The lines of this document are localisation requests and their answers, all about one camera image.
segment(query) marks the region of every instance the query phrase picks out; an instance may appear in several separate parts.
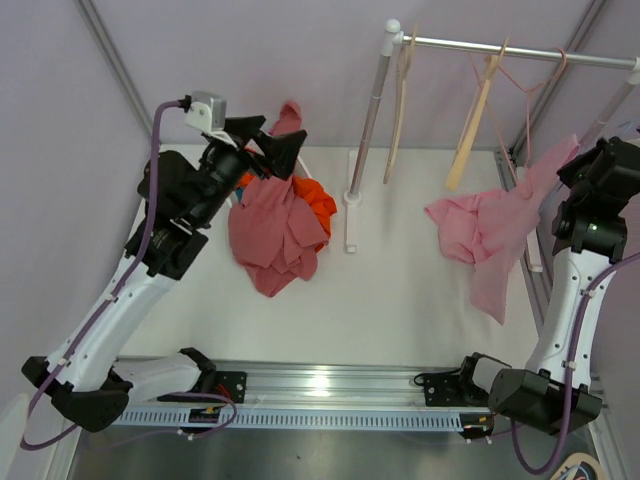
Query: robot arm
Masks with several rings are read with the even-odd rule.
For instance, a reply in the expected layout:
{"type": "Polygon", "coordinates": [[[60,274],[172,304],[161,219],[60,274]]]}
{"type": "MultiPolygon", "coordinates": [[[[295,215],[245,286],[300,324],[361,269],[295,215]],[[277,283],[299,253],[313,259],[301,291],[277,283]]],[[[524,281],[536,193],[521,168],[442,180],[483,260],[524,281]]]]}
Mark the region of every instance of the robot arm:
{"type": "Polygon", "coordinates": [[[591,348],[602,301],[613,278],[592,281],[622,260],[627,228],[619,216],[640,193],[640,148],[614,137],[558,171],[571,189],[553,222],[554,282],[535,350],[525,369],[474,354],[463,364],[464,388],[484,392],[489,408],[550,434],[560,430],[565,390],[572,390],[570,430],[595,419],[601,400],[588,394],[591,348]],[[570,343],[582,298],[590,297],[577,350],[570,343]],[[567,368],[573,370],[565,384],[567,368]]]}
{"type": "Polygon", "coordinates": [[[225,119],[226,102],[213,94],[194,92],[182,102],[186,123],[200,130],[209,143],[198,168],[178,152],[160,154],[157,185],[151,183],[150,167],[145,169],[138,193],[146,200],[147,215],[152,192],[157,192],[157,207],[141,263],[114,297],[114,286],[140,253],[148,218],[127,242],[113,278],[73,334],[48,357],[30,357],[22,368],[38,388],[55,373],[45,390],[51,403],[91,432],[113,423],[130,401],[188,392],[194,387],[203,391],[210,385],[215,366],[192,348],[147,362],[116,363],[116,356],[151,308],[194,262],[208,240],[200,231],[210,227],[242,175],[251,171],[260,178],[288,178],[306,138],[304,130],[270,137],[260,130],[265,122],[262,116],[225,119]],[[263,154],[244,148],[250,140],[263,154]],[[79,336],[82,340],[69,357],[70,345],[79,336]]]}

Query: white wall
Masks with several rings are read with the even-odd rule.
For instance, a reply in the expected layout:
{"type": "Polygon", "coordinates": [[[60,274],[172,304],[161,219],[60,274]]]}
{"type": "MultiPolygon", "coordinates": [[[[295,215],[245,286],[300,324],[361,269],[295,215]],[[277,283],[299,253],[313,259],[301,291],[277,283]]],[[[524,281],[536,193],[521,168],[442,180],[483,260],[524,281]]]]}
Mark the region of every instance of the white wall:
{"type": "MultiPolygon", "coordinates": [[[[147,141],[73,2],[6,0],[0,15],[0,410],[34,393],[20,368],[85,315],[134,213],[147,141]]],[[[48,401],[31,441],[59,427],[48,401]]],[[[38,478],[19,453],[10,478],[38,478]]]]}
{"type": "MultiPolygon", "coordinates": [[[[594,54],[633,57],[640,55],[640,4],[637,0],[615,0],[611,2],[585,51],[594,54]]],[[[576,68],[568,77],[566,86],[549,110],[546,121],[534,142],[534,151],[544,152],[569,132],[578,137],[586,132],[591,122],[607,104],[626,78],[627,73],[591,67],[576,68]]],[[[612,119],[604,135],[621,135],[623,138],[637,137],[632,132],[624,133],[619,126],[632,120],[640,125],[640,88],[629,97],[612,119]]],[[[629,242],[626,254],[640,251],[640,199],[628,207],[625,216],[629,224],[629,242]]],[[[543,225],[550,224],[555,216],[555,206],[544,215],[543,225]]],[[[544,247],[550,249],[550,234],[544,247]]],[[[640,264],[622,270],[616,275],[605,298],[593,350],[594,365],[607,392],[611,409],[620,427],[627,454],[633,453],[638,443],[640,415],[640,385],[638,364],[640,338],[638,311],[640,297],[640,264]]],[[[638,456],[627,455],[635,475],[640,473],[638,456]]]]}
{"type": "MultiPolygon", "coordinates": [[[[300,102],[307,145],[360,141],[384,24],[398,18],[425,36],[540,48],[563,46],[589,0],[97,0],[147,108],[193,89],[228,99],[231,115],[275,118],[285,100],[300,102]]],[[[482,58],[476,59],[480,68],[482,58]]],[[[524,85],[553,65],[507,59],[524,85]]],[[[395,62],[373,144],[388,146],[395,62]]],[[[465,53],[418,49],[410,72],[403,146],[455,146],[475,78],[465,53]]],[[[491,95],[507,139],[524,121],[525,98],[499,77],[491,95]]],[[[192,142],[176,120],[171,142],[192,142]]],[[[497,145],[483,122],[477,146],[497,145]]]]}

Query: white table surface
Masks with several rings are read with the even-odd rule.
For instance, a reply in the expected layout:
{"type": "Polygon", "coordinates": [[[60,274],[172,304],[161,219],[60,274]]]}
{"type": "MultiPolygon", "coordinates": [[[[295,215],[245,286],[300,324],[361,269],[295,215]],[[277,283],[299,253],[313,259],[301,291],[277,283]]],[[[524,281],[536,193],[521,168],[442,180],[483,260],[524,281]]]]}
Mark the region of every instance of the white table surface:
{"type": "MultiPolygon", "coordinates": [[[[165,146],[196,161],[204,146],[165,146]]],[[[228,207],[182,281],[150,312],[122,355],[193,346],[216,360],[455,367],[475,351],[523,367],[537,341],[524,276],[511,274],[500,326],[469,303],[473,267],[445,259],[424,207],[446,195],[450,150],[400,150],[389,185],[387,149],[371,149],[362,181],[360,246],[344,253],[349,148],[307,147],[302,158],[336,199],[332,239],[309,281],[258,293],[231,255],[228,207]]],[[[473,152],[458,193],[500,186],[491,152],[473,152]]]]}

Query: wooden hanger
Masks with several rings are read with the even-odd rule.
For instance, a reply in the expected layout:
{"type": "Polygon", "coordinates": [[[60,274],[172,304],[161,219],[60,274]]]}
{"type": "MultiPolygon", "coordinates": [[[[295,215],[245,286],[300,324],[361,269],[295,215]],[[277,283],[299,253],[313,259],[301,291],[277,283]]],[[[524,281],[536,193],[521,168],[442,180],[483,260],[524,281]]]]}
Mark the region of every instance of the wooden hanger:
{"type": "Polygon", "coordinates": [[[504,41],[498,55],[491,55],[488,58],[482,88],[476,88],[473,103],[471,104],[471,109],[467,114],[467,119],[465,120],[464,128],[462,129],[462,136],[460,137],[458,148],[456,148],[456,154],[453,158],[453,165],[451,166],[451,170],[449,170],[449,176],[447,177],[447,182],[445,184],[449,190],[456,190],[460,183],[460,178],[462,177],[464,168],[467,165],[467,160],[471,154],[473,141],[478,133],[478,126],[480,125],[482,112],[484,111],[484,107],[487,103],[489,89],[491,88],[491,81],[498,71],[500,62],[502,62],[502,57],[504,57],[508,41],[508,38],[504,41]]]}
{"type": "Polygon", "coordinates": [[[411,67],[417,34],[418,26],[415,25],[413,27],[411,43],[409,46],[403,45],[400,49],[400,55],[398,56],[398,64],[396,67],[396,122],[393,127],[393,140],[391,141],[387,168],[384,171],[384,179],[382,180],[382,183],[385,185],[389,182],[389,178],[391,178],[391,171],[393,170],[393,165],[396,163],[396,156],[398,155],[400,132],[402,131],[402,122],[404,120],[404,104],[407,96],[407,74],[411,67]]]}

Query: clothes rack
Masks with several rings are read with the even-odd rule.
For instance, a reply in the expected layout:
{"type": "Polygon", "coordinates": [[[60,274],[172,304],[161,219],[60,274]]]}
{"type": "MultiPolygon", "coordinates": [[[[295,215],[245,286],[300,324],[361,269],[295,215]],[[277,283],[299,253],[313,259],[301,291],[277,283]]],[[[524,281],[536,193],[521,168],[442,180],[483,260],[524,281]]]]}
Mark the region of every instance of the clothes rack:
{"type": "MultiPolygon", "coordinates": [[[[362,203],[362,193],[360,192],[360,182],[367,161],[367,153],[371,144],[371,134],[378,115],[378,107],[382,98],[384,82],[389,69],[389,63],[395,45],[409,45],[411,43],[411,35],[405,35],[401,29],[400,22],[395,19],[387,21],[385,26],[385,38],[378,59],[378,67],[376,70],[371,98],[369,100],[369,108],[364,122],[364,129],[357,156],[355,157],[355,165],[353,161],[349,162],[349,188],[344,194],[344,203],[347,210],[347,223],[345,232],[345,249],[349,253],[357,252],[357,208],[362,203]]],[[[444,40],[439,38],[416,37],[415,45],[417,47],[433,47],[447,50],[458,50],[471,53],[484,53],[488,55],[497,55],[502,49],[501,45],[490,45],[474,42],[462,42],[456,40],[444,40]]],[[[563,56],[558,50],[540,50],[524,47],[507,47],[505,56],[526,58],[531,60],[543,60],[551,62],[561,62],[563,56]]],[[[600,134],[604,126],[607,124],[611,116],[616,112],[620,105],[625,101],[634,88],[640,84],[640,57],[603,57],[598,55],[588,55],[578,52],[566,52],[567,63],[575,65],[586,65],[603,68],[614,68],[621,70],[629,70],[630,74],[623,85],[614,94],[607,103],[598,118],[594,120],[587,132],[580,139],[583,147],[589,146],[600,134]]]]}

